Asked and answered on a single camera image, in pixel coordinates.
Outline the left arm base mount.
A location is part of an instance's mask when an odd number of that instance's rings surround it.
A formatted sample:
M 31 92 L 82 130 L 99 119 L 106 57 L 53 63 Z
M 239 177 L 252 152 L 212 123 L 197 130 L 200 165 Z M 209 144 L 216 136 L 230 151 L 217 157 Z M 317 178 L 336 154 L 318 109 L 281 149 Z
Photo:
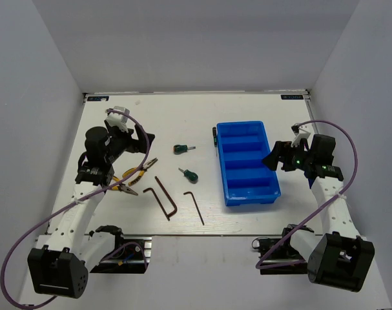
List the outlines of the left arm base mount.
M 90 231 L 90 238 L 98 234 L 108 234 L 112 239 L 110 251 L 104 257 L 116 252 L 110 258 L 101 259 L 91 273 L 99 274 L 144 274 L 149 265 L 152 248 L 151 237 L 136 237 L 124 235 L 121 228 L 114 225 L 104 225 L 95 231 Z

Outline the left blue corner label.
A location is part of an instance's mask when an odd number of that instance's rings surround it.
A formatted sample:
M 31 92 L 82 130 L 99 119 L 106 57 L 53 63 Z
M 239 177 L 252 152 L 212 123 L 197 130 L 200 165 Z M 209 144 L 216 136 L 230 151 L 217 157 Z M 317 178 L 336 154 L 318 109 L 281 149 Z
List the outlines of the left blue corner label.
M 94 102 L 100 102 L 100 101 L 108 101 L 109 96 L 89 96 L 87 98 L 87 101 L 94 101 Z

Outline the blue corner label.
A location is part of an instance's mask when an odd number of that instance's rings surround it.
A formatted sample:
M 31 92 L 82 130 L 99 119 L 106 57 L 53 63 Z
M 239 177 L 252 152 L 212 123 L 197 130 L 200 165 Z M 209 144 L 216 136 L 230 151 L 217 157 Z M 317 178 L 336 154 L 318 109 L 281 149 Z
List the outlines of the blue corner label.
M 303 100 L 304 97 L 303 97 L 303 95 L 299 95 L 299 94 L 282 94 L 281 99 L 282 100 Z
M 94 101 L 94 102 L 100 102 L 100 101 L 108 101 L 109 96 L 89 96 L 87 98 L 87 101 Z

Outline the green stubby screwdriver orange cap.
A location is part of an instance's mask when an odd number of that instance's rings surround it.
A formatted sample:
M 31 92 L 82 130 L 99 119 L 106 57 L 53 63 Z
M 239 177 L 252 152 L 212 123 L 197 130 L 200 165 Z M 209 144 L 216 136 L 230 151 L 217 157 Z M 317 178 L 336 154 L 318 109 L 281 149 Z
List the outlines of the green stubby screwdriver orange cap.
M 173 146 L 173 153 L 175 155 L 180 155 L 188 152 L 189 150 L 194 150 L 196 147 L 189 147 L 187 145 L 175 145 Z

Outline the medium brown hex key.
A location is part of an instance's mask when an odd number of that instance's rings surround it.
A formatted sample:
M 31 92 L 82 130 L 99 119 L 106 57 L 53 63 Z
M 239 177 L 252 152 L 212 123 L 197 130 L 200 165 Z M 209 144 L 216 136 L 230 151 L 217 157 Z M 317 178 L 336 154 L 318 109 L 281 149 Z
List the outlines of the medium brown hex key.
M 158 205 L 160 206 L 164 216 L 166 217 L 166 219 L 168 221 L 170 221 L 169 215 L 167 214 L 164 206 L 162 205 L 160 199 L 158 198 L 158 195 L 156 194 L 155 190 L 152 187 L 149 187 L 149 188 L 146 188 L 146 189 L 143 190 L 143 193 L 147 193 L 147 192 L 151 192 L 153 194 L 153 196 L 156 199 L 156 202 L 158 203 Z

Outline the yellow handled combination pliers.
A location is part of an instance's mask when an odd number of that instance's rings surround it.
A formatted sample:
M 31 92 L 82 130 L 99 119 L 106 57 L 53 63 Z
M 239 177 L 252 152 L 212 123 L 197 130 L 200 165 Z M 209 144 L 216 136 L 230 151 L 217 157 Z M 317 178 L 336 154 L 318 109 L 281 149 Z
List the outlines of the yellow handled combination pliers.
M 129 186 L 133 186 L 133 185 L 137 184 L 137 182 L 139 182 L 139 181 L 142 179 L 143 175 L 144 175 L 144 174 L 145 174 L 145 173 L 146 173 L 146 172 L 147 172 L 147 171 L 148 171 L 157 161 L 158 161 L 158 159 L 157 159 L 157 158 L 154 158 L 154 159 L 152 159 L 152 160 L 150 160 L 150 161 L 144 163 L 143 166 L 142 166 L 142 168 L 141 168 L 140 170 L 137 170 L 138 175 L 137 175 L 135 178 L 131 179 L 131 180 L 128 182 L 128 185 L 129 185 Z M 126 178 L 128 175 L 133 174 L 132 172 L 133 172 L 135 169 L 136 169 L 136 168 L 133 167 L 133 168 L 131 168 L 131 169 L 125 171 L 125 172 L 123 173 L 123 175 L 122 175 L 122 178 Z

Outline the blue divided plastic bin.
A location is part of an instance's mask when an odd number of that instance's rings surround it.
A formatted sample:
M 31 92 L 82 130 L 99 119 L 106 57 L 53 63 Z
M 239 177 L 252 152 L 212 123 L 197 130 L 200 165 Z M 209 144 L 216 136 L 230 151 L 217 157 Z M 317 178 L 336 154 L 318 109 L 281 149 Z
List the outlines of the blue divided plastic bin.
M 218 123 L 216 130 L 225 205 L 274 203 L 281 190 L 275 171 L 262 163 L 271 151 L 264 124 Z

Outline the small brown hex key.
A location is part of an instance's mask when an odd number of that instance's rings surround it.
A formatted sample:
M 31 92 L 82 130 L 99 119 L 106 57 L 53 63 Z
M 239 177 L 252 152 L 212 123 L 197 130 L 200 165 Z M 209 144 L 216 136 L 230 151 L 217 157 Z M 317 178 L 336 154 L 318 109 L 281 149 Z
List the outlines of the small brown hex key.
M 190 195 L 191 196 L 193 203 L 194 203 L 194 206 L 196 208 L 196 211 L 198 213 L 198 216 L 200 218 L 201 224 L 204 226 L 205 222 L 203 220 L 203 216 L 201 215 L 200 208 L 198 207 L 198 203 L 196 201 L 196 198 L 194 197 L 194 194 L 191 191 L 187 191 L 187 192 L 184 192 L 183 195 Z

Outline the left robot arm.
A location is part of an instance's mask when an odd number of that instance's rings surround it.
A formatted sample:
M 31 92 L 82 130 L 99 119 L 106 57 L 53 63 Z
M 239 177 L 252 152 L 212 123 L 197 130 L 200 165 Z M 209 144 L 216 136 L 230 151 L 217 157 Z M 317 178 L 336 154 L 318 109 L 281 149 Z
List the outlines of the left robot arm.
M 101 226 L 84 240 L 96 207 L 106 194 L 114 175 L 113 163 L 124 153 L 146 153 L 155 138 L 124 121 L 105 120 L 85 134 L 85 152 L 79 159 L 74 191 L 74 206 L 63 212 L 55 231 L 42 248 L 31 249 L 27 262 L 34 291 L 38 294 L 79 298 L 88 276 L 107 255 L 120 257 L 125 241 L 121 229 Z

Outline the right blue corner label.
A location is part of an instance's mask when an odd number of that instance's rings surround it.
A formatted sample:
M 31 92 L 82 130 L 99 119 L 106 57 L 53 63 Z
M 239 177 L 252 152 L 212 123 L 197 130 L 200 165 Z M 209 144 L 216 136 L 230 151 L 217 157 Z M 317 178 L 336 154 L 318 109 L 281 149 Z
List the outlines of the right blue corner label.
M 303 100 L 304 97 L 303 97 L 303 95 L 299 95 L 299 94 L 282 94 L 281 99 L 282 100 Z

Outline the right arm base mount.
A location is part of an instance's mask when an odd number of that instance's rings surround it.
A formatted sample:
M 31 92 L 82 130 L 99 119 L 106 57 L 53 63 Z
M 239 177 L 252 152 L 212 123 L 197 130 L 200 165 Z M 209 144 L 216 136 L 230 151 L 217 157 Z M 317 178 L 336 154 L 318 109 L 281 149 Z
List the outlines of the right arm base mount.
M 259 236 L 251 242 L 251 248 L 254 252 L 259 254 L 261 258 L 268 250 L 270 250 L 280 239 L 287 233 L 291 232 L 296 227 L 296 224 L 289 224 L 283 228 L 282 235 L 277 237 Z M 272 264 L 286 264 L 290 265 L 274 267 L 270 269 L 260 269 L 261 275 L 287 275 L 287 274 L 307 274 L 307 262 L 298 264 L 291 264 L 297 260 L 303 260 L 301 254 L 290 245 L 290 238 L 287 239 L 281 246 L 279 246 L 266 260 L 261 263 L 261 266 Z

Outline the yellow handled needle-nose pliers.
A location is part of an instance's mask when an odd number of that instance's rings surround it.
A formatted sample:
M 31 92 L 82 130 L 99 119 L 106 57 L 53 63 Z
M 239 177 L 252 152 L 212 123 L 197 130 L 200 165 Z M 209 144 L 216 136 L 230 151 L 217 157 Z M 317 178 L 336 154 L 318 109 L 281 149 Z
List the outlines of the yellow handled needle-nose pliers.
M 138 195 L 138 193 L 136 191 L 132 190 L 130 187 L 126 186 L 124 183 L 120 183 L 119 185 L 112 187 L 111 190 L 124 192 L 126 194 L 130 194 L 130 195 L 134 195 L 134 196 Z

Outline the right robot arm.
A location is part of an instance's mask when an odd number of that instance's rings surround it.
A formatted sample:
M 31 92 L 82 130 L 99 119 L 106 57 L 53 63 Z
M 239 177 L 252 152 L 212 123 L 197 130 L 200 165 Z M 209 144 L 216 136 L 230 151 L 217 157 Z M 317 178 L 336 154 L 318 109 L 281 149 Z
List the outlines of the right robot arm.
M 359 292 L 375 255 L 372 242 L 365 241 L 351 218 L 346 198 L 347 185 L 339 167 L 333 165 L 333 137 L 315 134 L 312 143 L 298 135 L 294 141 L 277 141 L 263 164 L 275 170 L 279 163 L 285 172 L 299 169 L 319 205 L 310 218 L 320 216 L 322 235 L 306 226 L 307 220 L 289 225 L 282 239 L 263 256 L 266 260 L 275 250 L 288 257 L 301 256 L 307 275 L 314 284 Z

